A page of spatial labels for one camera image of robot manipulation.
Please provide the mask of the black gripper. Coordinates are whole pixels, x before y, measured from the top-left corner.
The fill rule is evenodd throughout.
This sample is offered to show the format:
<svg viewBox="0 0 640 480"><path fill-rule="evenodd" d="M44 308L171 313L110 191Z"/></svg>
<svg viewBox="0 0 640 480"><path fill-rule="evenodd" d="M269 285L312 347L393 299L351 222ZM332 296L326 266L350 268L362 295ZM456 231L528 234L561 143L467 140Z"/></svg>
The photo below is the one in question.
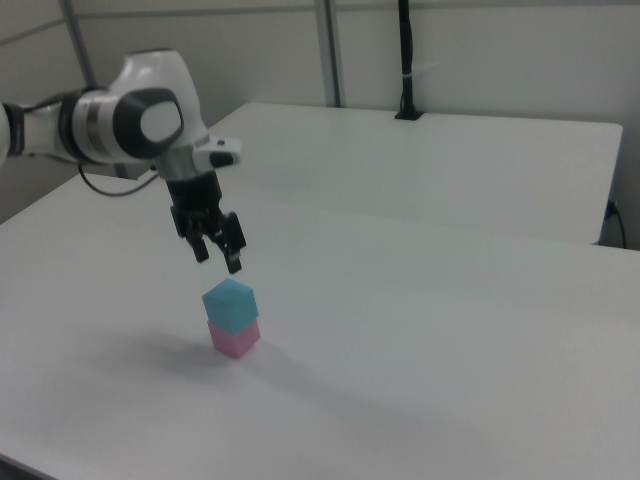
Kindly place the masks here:
<svg viewBox="0 0 640 480"><path fill-rule="evenodd" d="M239 272L246 239L236 213L222 214L220 210L222 192L216 173L168 181L167 188L177 234L192 248L196 261L202 263L209 258L203 235L215 234L214 241L223 253L228 272Z"/></svg>

